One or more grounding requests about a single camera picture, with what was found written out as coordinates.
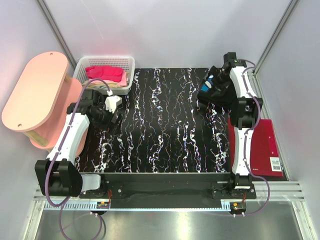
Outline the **black t-shirt with daisy print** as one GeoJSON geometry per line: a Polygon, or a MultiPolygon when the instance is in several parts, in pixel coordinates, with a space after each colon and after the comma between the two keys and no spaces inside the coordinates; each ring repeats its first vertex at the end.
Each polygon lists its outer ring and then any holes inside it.
{"type": "Polygon", "coordinates": [[[197,99],[203,104],[211,103],[228,109],[236,98],[236,90],[229,75],[224,74],[221,68],[212,66],[202,80],[197,99]]]}

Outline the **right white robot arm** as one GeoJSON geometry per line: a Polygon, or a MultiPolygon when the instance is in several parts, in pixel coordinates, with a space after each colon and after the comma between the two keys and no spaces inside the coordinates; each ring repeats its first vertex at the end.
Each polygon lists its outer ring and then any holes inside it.
{"type": "Polygon", "coordinates": [[[256,191],[251,171],[251,142],[254,129],[260,121],[263,101],[251,87],[247,71],[254,68],[237,58],[235,52],[223,56],[223,66],[214,77],[214,102],[231,109],[230,124],[234,130],[233,164],[227,195],[235,199],[255,199],[256,191]]]}

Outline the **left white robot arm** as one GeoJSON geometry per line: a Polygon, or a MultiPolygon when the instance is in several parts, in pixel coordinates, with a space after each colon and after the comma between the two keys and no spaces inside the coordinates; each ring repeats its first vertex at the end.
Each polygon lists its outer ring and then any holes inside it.
{"type": "Polygon", "coordinates": [[[103,96],[97,90],[84,90],[79,101],[72,102],[66,110],[61,134],[45,160],[38,160],[35,173],[41,192],[46,197],[77,197],[90,191],[103,198],[108,186],[98,174],[81,174],[75,167],[77,150],[86,139],[91,125],[108,131],[120,120],[116,116],[122,98],[118,95],[103,96]]]}

